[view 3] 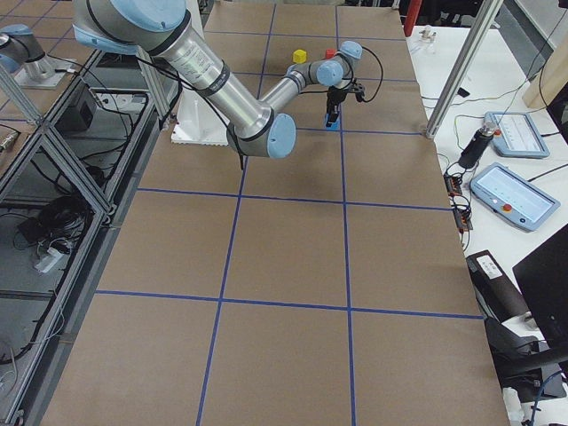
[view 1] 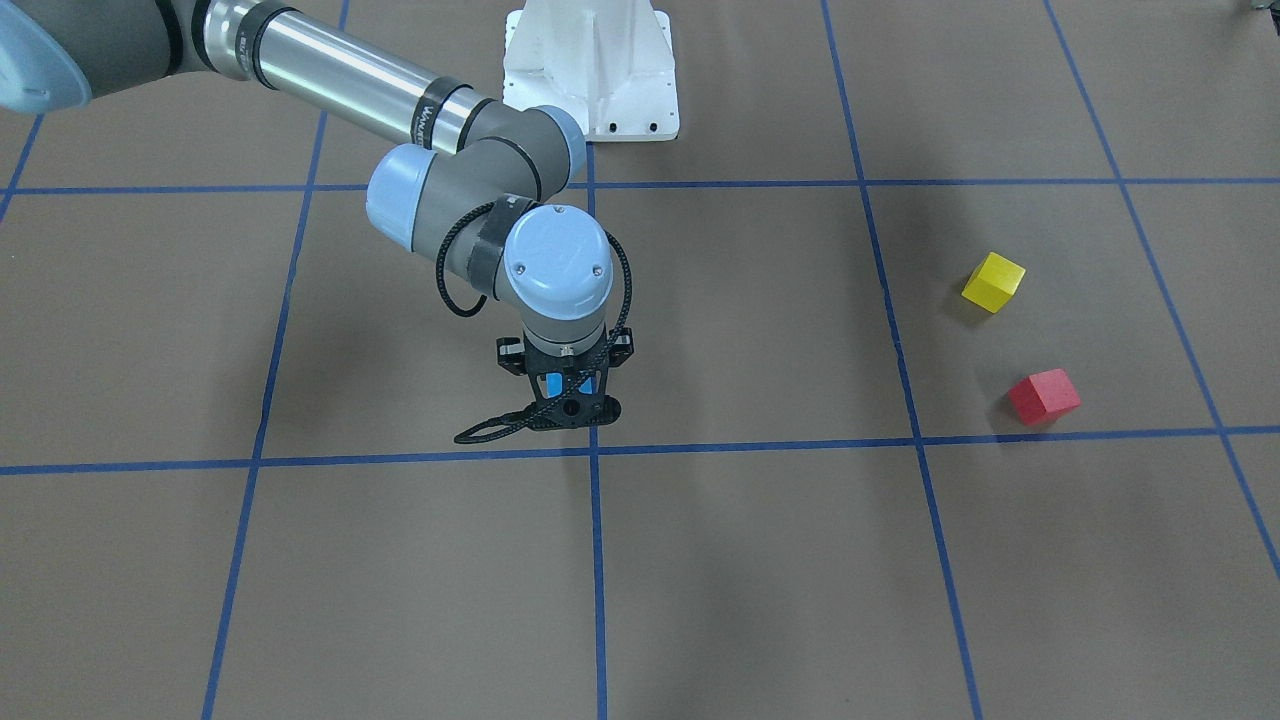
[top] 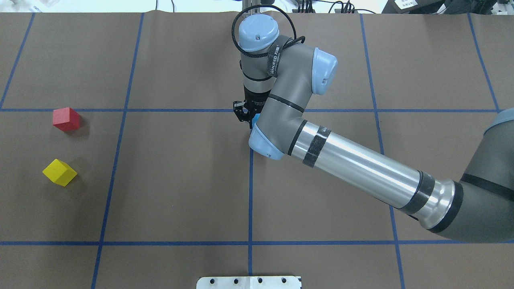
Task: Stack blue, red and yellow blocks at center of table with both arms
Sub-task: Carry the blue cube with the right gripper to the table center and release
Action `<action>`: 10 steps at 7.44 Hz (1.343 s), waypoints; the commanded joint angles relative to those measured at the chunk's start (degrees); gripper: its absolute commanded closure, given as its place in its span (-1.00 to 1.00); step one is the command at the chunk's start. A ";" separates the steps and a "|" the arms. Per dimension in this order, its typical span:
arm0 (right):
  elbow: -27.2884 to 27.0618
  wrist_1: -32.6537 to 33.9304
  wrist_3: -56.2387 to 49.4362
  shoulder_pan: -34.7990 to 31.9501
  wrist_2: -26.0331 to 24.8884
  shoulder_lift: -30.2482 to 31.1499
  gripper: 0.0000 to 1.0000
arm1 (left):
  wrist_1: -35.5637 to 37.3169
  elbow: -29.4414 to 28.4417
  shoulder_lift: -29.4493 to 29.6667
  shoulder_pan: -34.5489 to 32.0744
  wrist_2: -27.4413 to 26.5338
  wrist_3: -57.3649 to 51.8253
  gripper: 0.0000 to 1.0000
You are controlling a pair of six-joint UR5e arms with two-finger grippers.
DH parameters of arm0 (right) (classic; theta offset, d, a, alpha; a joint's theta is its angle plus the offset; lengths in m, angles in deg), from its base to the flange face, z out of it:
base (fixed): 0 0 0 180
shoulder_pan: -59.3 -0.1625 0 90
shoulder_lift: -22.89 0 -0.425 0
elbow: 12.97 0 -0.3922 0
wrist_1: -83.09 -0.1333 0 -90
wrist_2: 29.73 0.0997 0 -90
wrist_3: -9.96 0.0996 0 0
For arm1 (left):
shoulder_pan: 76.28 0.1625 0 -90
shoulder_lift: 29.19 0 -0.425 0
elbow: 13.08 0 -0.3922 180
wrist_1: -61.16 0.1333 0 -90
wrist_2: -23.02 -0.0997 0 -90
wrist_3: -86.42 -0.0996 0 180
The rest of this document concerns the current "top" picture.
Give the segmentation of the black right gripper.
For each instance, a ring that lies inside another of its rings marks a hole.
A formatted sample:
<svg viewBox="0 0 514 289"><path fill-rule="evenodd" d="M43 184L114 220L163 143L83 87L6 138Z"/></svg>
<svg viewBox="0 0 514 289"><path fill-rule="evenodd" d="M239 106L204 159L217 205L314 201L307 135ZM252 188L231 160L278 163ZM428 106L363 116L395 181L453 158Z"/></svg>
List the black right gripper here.
<svg viewBox="0 0 514 289"><path fill-rule="evenodd" d="M268 97L269 91L264 93L256 93L248 88L244 88L245 95L245 104L243 107L247 110L245 114L243 114L243 121L251 121L256 114L260 114Z"/></svg>

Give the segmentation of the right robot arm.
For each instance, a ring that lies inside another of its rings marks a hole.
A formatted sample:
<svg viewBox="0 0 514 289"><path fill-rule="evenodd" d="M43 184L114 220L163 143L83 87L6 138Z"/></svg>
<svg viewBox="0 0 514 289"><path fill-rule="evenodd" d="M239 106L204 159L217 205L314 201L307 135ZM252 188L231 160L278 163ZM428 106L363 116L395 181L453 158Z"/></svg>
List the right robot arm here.
<svg viewBox="0 0 514 289"><path fill-rule="evenodd" d="M336 75L334 55L281 35L266 14L243 19L238 35L245 100L235 101L233 110L250 125L252 150L275 160L293 156L444 238L474 243L513 239L512 109L498 113L485 130L459 181L438 180L303 119L311 96L324 94Z"/></svg>

